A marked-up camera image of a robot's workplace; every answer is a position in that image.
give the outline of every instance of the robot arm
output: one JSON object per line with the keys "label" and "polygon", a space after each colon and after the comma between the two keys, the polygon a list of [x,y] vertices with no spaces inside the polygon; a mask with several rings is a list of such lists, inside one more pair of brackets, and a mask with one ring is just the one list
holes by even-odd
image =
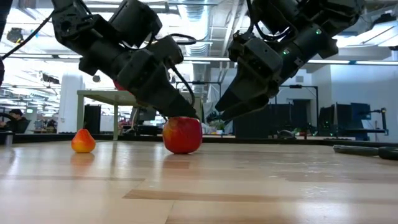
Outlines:
{"label": "robot arm", "polygon": [[189,116],[196,112],[169,83],[168,68],[183,61],[171,36],[143,49],[145,38],[162,27],[157,14],[138,0],[124,0],[106,21],[91,14],[83,1],[52,0],[52,24],[58,42],[80,54],[79,69],[89,75],[98,70],[116,80],[138,101],[164,116]]}
{"label": "robot arm", "polygon": [[338,53],[333,36],[354,25],[364,0],[248,0],[254,24],[262,22],[271,33],[262,39],[252,28],[233,35],[229,58],[238,72],[216,105],[223,120],[260,110],[312,57]]}

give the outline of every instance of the apple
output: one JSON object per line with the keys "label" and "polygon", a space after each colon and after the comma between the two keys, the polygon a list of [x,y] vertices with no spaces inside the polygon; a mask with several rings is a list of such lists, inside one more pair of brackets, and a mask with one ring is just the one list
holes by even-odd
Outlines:
{"label": "apple", "polygon": [[80,129],[72,139],[72,149],[77,153],[89,153],[95,148],[95,140],[87,129]]}
{"label": "apple", "polygon": [[163,128],[163,142],[174,154],[189,154],[199,149],[202,142],[201,122],[195,118],[169,118]]}

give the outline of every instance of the wooden tabletop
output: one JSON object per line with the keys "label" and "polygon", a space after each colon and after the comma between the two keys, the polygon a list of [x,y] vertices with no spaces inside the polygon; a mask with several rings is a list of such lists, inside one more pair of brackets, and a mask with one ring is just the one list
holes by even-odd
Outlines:
{"label": "wooden tabletop", "polygon": [[0,148],[0,223],[397,224],[398,162],[327,146]]}

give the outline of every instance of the table leg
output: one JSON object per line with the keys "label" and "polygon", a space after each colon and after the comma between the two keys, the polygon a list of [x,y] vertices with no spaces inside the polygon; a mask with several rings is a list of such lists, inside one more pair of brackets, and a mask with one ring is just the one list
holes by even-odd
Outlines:
{"label": "table leg", "polygon": [[113,141],[118,140],[119,136],[119,105],[117,102],[114,103],[114,108],[113,108]]}
{"label": "table leg", "polygon": [[84,128],[85,96],[77,95],[77,131]]}

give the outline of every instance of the person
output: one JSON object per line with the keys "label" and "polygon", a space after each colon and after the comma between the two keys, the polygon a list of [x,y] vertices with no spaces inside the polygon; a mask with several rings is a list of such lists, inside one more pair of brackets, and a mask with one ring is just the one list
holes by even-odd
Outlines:
{"label": "person", "polygon": [[25,133],[26,128],[29,125],[29,121],[22,117],[23,113],[20,109],[13,109],[9,113],[15,120],[11,120],[8,122],[0,121],[0,128],[3,128],[8,131],[12,131],[13,133],[23,134]]}

